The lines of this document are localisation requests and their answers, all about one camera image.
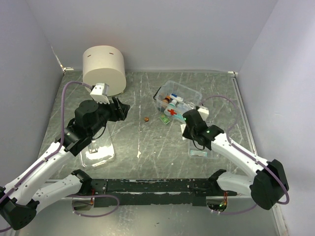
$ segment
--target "white wall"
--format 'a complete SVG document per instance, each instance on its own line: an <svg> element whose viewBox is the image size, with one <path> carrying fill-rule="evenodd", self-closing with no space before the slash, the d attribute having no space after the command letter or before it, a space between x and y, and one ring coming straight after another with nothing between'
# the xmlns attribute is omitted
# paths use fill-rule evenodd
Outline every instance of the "white wall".
<svg viewBox="0 0 315 236"><path fill-rule="evenodd" d="M315 1L279 0L239 73L259 154L280 160L292 236L315 230Z"/></svg>
<svg viewBox="0 0 315 236"><path fill-rule="evenodd" d="M0 186L36 160L61 78L25 0L1 0ZM0 229L4 226L0 216Z"/></svg>
<svg viewBox="0 0 315 236"><path fill-rule="evenodd" d="M277 0L27 0L64 66L111 45L126 69L238 71Z"/></svg>

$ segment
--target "white cylinder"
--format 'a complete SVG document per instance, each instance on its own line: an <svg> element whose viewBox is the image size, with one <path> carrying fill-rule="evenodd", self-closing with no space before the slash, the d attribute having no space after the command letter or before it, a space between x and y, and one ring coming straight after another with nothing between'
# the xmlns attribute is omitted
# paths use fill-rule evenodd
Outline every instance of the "white cylinder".
<svg viewBox="0 0 315 236"><path fill-rule="evenodd" d="M111 46L95 46L83 54L83 82L88 85L106 83L107 96L113 96L126 88L125 64L122 53Z"/></svg>

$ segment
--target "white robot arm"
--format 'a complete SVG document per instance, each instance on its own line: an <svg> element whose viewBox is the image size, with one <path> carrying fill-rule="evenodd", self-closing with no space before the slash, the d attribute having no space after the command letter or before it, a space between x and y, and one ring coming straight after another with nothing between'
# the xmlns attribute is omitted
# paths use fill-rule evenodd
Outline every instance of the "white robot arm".
<svg viewBox="0 0 315 236"><path fill-rule="evenodd" d="M114 97L113 103L110 103L106 96L105 84L96 84L91 92L91 97L94 100L83 101L76 109L75 118L64 130L63 147L57 154L49 159L46 158L60 146L61 136L56 138L47 151L24 173L4 188L0 187L0 214L13 229L23 228L32 221L38 212L66 196L72 194L86 196L90 193L92 179L81 170L74 171L66 178L47 187L41 188L41 186L64 163L75 158L83 148L90 144L93 136L100 128L106 126L107 121L125 120L130 106L122 104ZM264 167L258 165L258 163L262 163L275 173L288 190L280 162L277 160L268 162L252 153L254 160L248 158L244 153L250 153L249 151L233 140L228 140L223 130L217 126L207 127L200 113L195 109L186 112L183 117L187 124L183 133L185 138L192 139L200 145L224 155L247 175L239 176L220 170L214 174L216 182L214 188L251 196L259 206L270 209L284 195L284 191L275 182L275 179L265 172ZM25 178L24 181L16 186L22 178ZM127 181L131 186L137 184L137 180ZM191 186L188 188L189 191L194 191Z"/></svg>

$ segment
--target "plastic storage box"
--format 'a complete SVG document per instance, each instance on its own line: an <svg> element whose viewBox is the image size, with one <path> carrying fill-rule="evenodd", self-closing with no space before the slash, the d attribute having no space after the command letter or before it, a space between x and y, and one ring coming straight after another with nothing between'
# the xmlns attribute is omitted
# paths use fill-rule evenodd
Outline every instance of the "plastic storage box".
<svg viewBox="0 0 315 236"><path fill-rule="evenodd" d="M80 152L81 165L86 170L103 167L103 165L115 160L114 147L108 127L98 131L94 138L97 139Z"/></svg>
<svg viewBox="0 0 315 236"><path fill-rule="evenodd" d="M161 112L168 107L168 103L163 102L162 100L166 96L170 96L171 94L175 94L184 99L184 104L178 103L177 107L172 108L171 116L174 119L177 119L183 123L185 123L183 119L183 113L187 111L183 107L190 106L192 109L194 106L199 105L202 94L196 90L188 88L184 85L176 83L172 80L167 81L157 92L155 98L157 100L157 109Z"/></svg>
<svg viewBox="0 0 315 236"><path fill-rule="evenodd" d="M184 132L186 125L181 124L182 133ZM192 140L188 140L188 155L191 158L202 158L202 159L219 159L220 155L214 151L207 149L204 146L199 145L197 142L193 143Z"/></svg>

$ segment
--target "gray table surface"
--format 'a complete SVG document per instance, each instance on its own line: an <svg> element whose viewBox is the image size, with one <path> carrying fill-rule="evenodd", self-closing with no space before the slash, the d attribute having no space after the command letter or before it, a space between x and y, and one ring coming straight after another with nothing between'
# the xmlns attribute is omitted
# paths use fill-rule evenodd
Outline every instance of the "gray table surface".
<svg viewBox="0 0 315 236"><path fill-rule="evenodd" d="M60 106L63 86L69 81L81 81L82 72L67 72L62 80L40 155L60 133ZM86 171L92 178L190 178L209 177L218 169L243 174L227 158L218 160L193 159L188 155L188 140L181 138L180 122L172 120L165 125L159 119L161 112L156 109L153 95L168 80L202 93L203 98L221 94L238 104L232 78L227 73L190 72L128 72L127 86L118 98L131 106L127 119L108 122L115 150L114 162L102 168ZM70 86L65 100L65 123L74 117L74 110L83 100L90 99L83 86ZM205 102L209 108L208 121L227 129L239 114L231 104L222 98ZM230 132L231 138L249 149L245 125L239 123ZM82 169L79 158L74 158L58 170L51 179L62 179L76 169Z"/></svg>
<svg viewBox="0 0 315 236"><path fill-rule="evenodd" d="M41 153L60 132L61 90L66 82L82 80L82 72L67 72L52 111ZM180 122L164 125L159 119L152 95L167 80L173 80L200 91L204 97L222 94L237 102L233 79L227 73L156 73L126 74L127 88L119 95L131 110L124 122L108 123L116 160L107 166L87 173L93 178L188 178L209 177L217 169L243 174L228 159L192 159L187 141L181 139ZM65 122L72 117L79 103L89 99L81 86L72 86L66 94ZM207 101L208 121L226 129L239 111L220 98ZM239 119L230 136L250 149L246 128ZM66 177L72 170L82 168L74 158L57 171L52 179ZM253 206L249 198L229 198L226 211L240 211ZM88 214L103 214L111 207L94 208ZM83 218L71 211L71 200L56 202L25 228L19 236L277 236L279 231L273 211L259 207L236 216L217 216L209 209L191 205L120 206L116 212L102 218Z"/></svg>

